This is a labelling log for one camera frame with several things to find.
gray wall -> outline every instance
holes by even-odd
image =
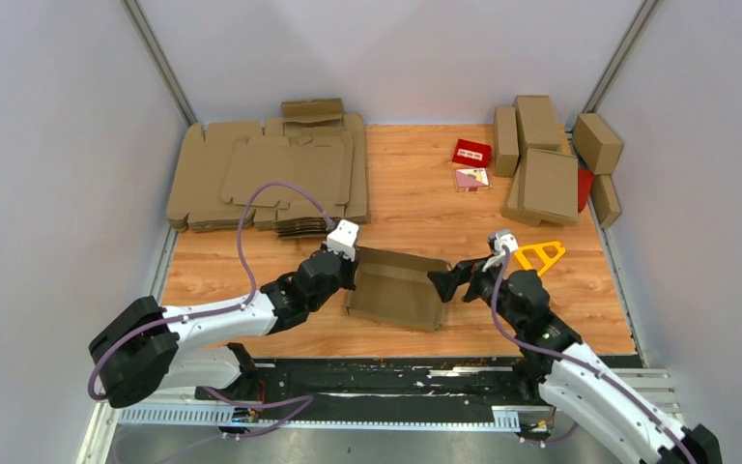
[[[742,2],[664,2],[599,113],[625,142],[610,239],[642,345],[742,462]]]
[[[73,462],[185,126],[117,1],[0,2],[0,462]]]
[[[204,122],[339,96],[380,123],[483,123],[517,93],[572,123],[641,0],[141,0]]]

yellow plastic part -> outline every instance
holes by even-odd
[[[556,249],[556,254],[554,256],[549,255],[547,252],[546,248],[550,247]],[[553,267],[556,261],[564,256],[564,251],[566,251],[561,242],[558,241],[545,242],[544,244],[520,246],[519,249],[517,249],[516,252],[513,253],[513,256],[516,257],[516,261],[519,262],[519,265],[522,266],[522,269],[524,269],[525,271],[533,269],[530,261],[528,261],[528,258],[525,256],[525,251],[528,250],[532,250],[534,253],[536,253],[536,256],[538,256],[539,259],[542,260],[542,269],[536,270],[536,273],[539,274],[539,276],[547,273],[548,270]]]

small printed box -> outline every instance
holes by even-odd
[[[456,191],[477,191],[491,187],[488,171],[481,167],[454,170],[453,182],[456,185]]]
[[[491,146],[460,138],[451,160],[472,167],[488,167],[491,163]]]

red box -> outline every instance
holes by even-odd
[[[579,168],[579,213],[587,206],[590,197],[590,187],[593,185],[593,173]]]
[[[472,167],[488,167],[491,164],[491,146],[460,138],[456,141],[451,160]]]

wooden tabletop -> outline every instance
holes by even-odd
[[[529,227],[499,214],[510,178],[493,178],[490,190],[455,191],[450,155],[457,139],[493,144],[490,126],[369,126],[367,134],[371,222],[362,226],[361,245],[454,264],[486,255],[488,235],[505,227],[520,245],[561,241],[567,252],[542,276],[552,309],[596,353],[635,353],[589,209],[576,225]],[[272,232],[254,229],[243,232],[245,256],[258,282],[295,270],[318,244],[315,239],[281,242]],[[519,268],[512,260],[510,270],[515,269]],[[164,305],[197,305],[247,292],[234,231],[180,234]],[[305,324],[238,341],[252,356],[260,357],[518,354],[494,328],[487,305],[463,304],[463,293],[457,292],[448,304],[444,325],[437,332],[350,317],[341,291]]]

